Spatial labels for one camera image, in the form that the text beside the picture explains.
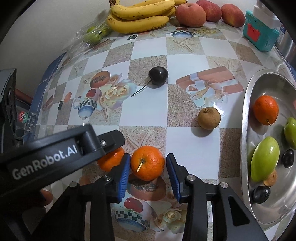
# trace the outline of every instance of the peach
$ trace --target peach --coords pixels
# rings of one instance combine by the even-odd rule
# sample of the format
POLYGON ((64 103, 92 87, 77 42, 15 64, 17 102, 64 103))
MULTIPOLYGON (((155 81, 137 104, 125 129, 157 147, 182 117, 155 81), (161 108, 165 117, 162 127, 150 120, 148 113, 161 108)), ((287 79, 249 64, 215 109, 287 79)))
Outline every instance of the peach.
POLYGON ((237 6, 227 3, 222 6, 221 11, 225 23, 237 28, 244 25, 244 13, 237 6))
POLYGON ((199 0, 196 4, 200 5, 207 15, 207 21, 218 22, 222 16, 221 8, 210 1, 199 0))
POLYGON ((205 11, 195 3, 184 3, 177 7, 176 19, 189 27, 203 26, 207 20, 205 11))

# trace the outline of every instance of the metal tray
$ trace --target metal tray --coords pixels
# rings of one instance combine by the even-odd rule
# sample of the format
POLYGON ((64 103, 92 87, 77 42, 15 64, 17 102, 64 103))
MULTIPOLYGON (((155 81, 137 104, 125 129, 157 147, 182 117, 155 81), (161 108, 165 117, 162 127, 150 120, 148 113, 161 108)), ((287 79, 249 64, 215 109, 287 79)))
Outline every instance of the metal tray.
POLYGON ((251 211, 262 228, 268 228, 282 220, 295 206, 296 202, 296 162, 287 169, 281 164, 281 156, 290 149, 284 136, 287 118, 296 118, 296 88, 288 79, 271 69, 259 70, 251 78, 242 113, 241 139, 241 175, 242 193, 245 205, 251 211), (261 125, 254 117, 252 106, 261 95, 275 98, 279 106, 279 115, 271 126, 261 125), (271 187, 270 197, 262 204, 252 203, 253 190, 263 185, 251 179, 250 164, 256 146, 265 137, 275 138, 280 147, 280 158, 276 167, 278 180, 271 187))

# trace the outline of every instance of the table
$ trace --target table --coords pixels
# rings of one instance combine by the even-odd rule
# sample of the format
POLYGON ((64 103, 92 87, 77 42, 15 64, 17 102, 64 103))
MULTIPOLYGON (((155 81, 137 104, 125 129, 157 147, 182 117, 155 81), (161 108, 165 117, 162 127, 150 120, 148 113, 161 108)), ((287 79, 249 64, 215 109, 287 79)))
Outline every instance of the table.
MULTIPOLYGON (((86 123, 93 125, 97 135, 118 129, 126 138, 125 152, 132 154, 140 146, 152 145, 164 156, 174 153, 190 174, 208 183, 225 181, 241 196, 240 137, 248 82, 255 72, 269 68, 295 84, 277 51, 258 51, 242 36, 241 28, 221 21, 183 28, 171 19, 161 29, 131 35, 113 32, 106 39, 110 39, 107 44, 78 56, 64 56, 45 89, 36 137, 86 123), (154 66, 168 70, 167 82, 159 88, 149 85, 131 97, 149 81, 148 71, 154 66), (197 72, 222 66, 233 75, 231 81, 209 84, 198 79, 197 72), (200 128, 196 119, 208 106, 221 114, 220 125, 213 131, 200 128)), ((46 208, 71 181, 79 181, 83 175, 93 182, 104 174, 92 163, 51 184, 46 189, 54 199, 46 208)), ((122 203, 112 206, 116 240, 182 240, 186 209, 176 202, 166 170, 157 182, 144 183, 130 177, 122 203), (126 199, 132 208, 125 207, 126 199), (136 209, 138 219, 130 221, 136 209), (128 217, 123 219, 120 211, 128 217)), ((292 213, 266 230, 268 239, 279 238, 291 217, 292 213)), ((212 239, 208 202, 208 240, 212 239)))

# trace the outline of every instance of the tray rim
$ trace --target tray rim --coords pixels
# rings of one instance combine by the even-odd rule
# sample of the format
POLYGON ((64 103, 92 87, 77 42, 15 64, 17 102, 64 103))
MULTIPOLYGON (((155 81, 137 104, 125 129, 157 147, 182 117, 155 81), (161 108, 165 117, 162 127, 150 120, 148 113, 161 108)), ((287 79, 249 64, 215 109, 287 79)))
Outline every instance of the tray rim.
POLYGON ((248 163, 247 161, 247 130, 248 130, 248 118, 249 118, 249 110, 250 110, 250 97, 251 93, 253 91, 253 88, 255 86, 255 83, 257 80, 265 75, 265 74, 276 74, 283 79, 285 79, 296 91, 295 86, 289 81, 285 76, 280 74, 279 72, 272 70, 272 69, 261 69, 257 71, 249 81, 249 84, 246 89, 246 93, 244 96, 244 104, 243 104, 243 111, 242 111, 242 134, 241 134, 241 185, 242 185, 242 197, 243 197, 243 202, 246 205, 246 207, 249 209, 249 211, 252 213, 253 217, 256 219, 256 221, 259 223, 261 228, 269 228, 277 223, 279 223, 281 220, 283 220, 290 212, 292 212, 295 207, 296 207, 296 201, 293 204, 293 206, 290 208, 290 210, 284 214, 281 218, 271 222, 271 223, 262 223, 260 222, 256 216, 253 213, 251 202, 250 202, 250 196, 249 196, 249 183, 248 183, 248 163))

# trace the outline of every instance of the cherry stem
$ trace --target cherry stem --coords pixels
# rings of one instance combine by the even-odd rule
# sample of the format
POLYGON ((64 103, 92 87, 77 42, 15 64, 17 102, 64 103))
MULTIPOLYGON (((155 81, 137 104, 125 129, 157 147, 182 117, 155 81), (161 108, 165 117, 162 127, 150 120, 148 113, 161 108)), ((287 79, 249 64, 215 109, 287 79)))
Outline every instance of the cherry stem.
POLYGON ((140 168, 141 168, 142 165, 143 165, 143 162, 140 163, 140 165, 139 165, 139 167, 137 169, 137 172, 139 172, 139 170, 140 170, 140 168))
POLYGON ((131 97, 132 96, 134 96, 135 94, 137 94, 139 91, 141 91, 142 89, 144 89, 150 82, 152 81, 152 79, 144 86, 144 87, 142 87, 140 90, 138 90, 136 93, 134 93, 134 94, 132 94, 131 95, 131 97))

